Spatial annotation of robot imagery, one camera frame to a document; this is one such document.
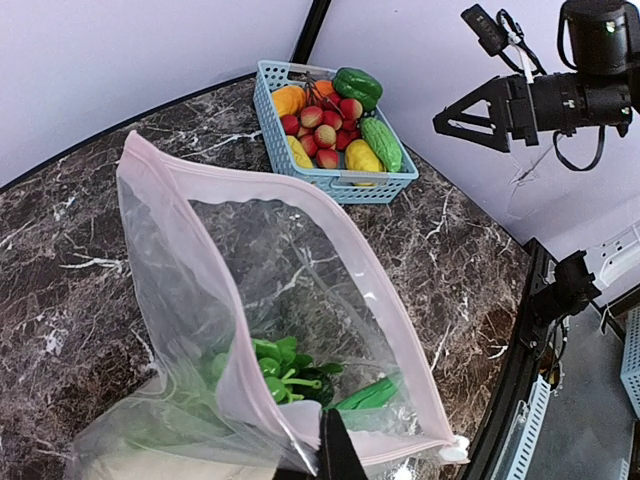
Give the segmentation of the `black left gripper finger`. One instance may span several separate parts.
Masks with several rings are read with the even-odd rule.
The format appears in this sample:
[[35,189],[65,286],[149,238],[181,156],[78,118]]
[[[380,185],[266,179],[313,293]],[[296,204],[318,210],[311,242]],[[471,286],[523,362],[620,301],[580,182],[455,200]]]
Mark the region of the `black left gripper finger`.
[[327,410],[320,424],[319,478],[323,480],[367,480],[340,413]]

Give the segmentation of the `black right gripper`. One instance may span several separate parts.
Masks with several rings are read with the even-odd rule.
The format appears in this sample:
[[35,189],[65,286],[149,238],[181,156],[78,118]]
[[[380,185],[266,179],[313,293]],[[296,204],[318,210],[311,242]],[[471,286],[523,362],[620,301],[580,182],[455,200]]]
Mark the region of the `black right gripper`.
[[[474,125],[498,125],[503,121],[505,102],[505,132],[485,133],[448,123],[455,120]],[[470,108],[480,103],[486,107],[486,117],[470,112]],[[438,134],[465,140],[501,153],[510,152],[510,139],[523,140],[526,146],[539,144],[531,88],[522,75],[490,79],[446,107],[433,121]]]

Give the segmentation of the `green toy okra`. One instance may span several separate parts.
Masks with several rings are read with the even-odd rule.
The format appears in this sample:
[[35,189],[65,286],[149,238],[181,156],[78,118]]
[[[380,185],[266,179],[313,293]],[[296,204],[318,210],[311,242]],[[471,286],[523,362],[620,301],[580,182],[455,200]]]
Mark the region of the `green toy okra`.
[[342,411],[382,408],[397,391],[397,381],[394,378],[384,377],[338,402],[334,408]]

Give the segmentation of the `green toy grape bunch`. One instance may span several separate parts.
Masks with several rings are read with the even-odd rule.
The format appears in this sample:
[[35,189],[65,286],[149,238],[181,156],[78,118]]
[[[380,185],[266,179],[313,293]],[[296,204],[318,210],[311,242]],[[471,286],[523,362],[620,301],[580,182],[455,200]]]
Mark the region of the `green toy grape bunch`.
[[278,405],[311,400],[323,407],[335,396],[335,379],[344,365],[320,363],[308,353],[298,350],[294,336],[277,341],[252,338],[251,349],[263,380]]

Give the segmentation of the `green toy bell pepper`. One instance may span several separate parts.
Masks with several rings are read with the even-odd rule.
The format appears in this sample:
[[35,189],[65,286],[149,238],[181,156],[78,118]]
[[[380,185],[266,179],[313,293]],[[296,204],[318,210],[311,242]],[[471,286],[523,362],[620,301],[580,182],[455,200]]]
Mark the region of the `green toy bell pepper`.
[[365,112],[375,110],[383,95],[383,87],[378,80],[363,70],[351,67],[338,69],[332,85],[343,98],[358,100]]

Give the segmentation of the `clear zip top bag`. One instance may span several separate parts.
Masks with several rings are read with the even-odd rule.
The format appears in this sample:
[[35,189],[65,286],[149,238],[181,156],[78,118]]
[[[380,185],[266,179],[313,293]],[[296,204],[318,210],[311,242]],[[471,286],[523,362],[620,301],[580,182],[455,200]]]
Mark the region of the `clear zip top bag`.
[[[319,474],[323,413],[384,377],[382,408],[342,411],[366,473],[464,464],[413,323],[345,211],[295,178],[200,165],[137,133],[116,171],[129,264],[158,373],[78,434],[68,470],[123,449]],[[344,365],[327,407],[278,405],[251,339],[294,336]]]

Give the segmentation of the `white toy radish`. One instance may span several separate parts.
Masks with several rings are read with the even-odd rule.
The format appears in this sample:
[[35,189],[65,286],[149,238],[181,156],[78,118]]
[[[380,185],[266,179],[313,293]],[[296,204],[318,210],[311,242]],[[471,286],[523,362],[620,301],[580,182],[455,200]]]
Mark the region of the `white toy radish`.
[[94,459],[78,461],[68,479],[118,480],[207,480],[272,479],[275,467],[256,467],[193,459],[153,450],[123,449],[98,454]]

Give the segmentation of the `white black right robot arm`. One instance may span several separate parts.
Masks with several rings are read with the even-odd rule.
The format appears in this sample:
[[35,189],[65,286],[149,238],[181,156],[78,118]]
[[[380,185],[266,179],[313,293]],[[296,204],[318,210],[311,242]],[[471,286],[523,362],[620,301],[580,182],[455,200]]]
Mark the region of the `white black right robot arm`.
[[639,10],[629,1],[566,1],[561,5],[556,48],[565,73],[547,72],[506,11],[490,16],[480,5],[462,19],[491,57],[512,69],[487,81],[433,119],[441,135],[507,153],[513,140],[554,141],[583,127],[598,130],[593,170],[605,146],[605,130],[625,136],[639,111]]

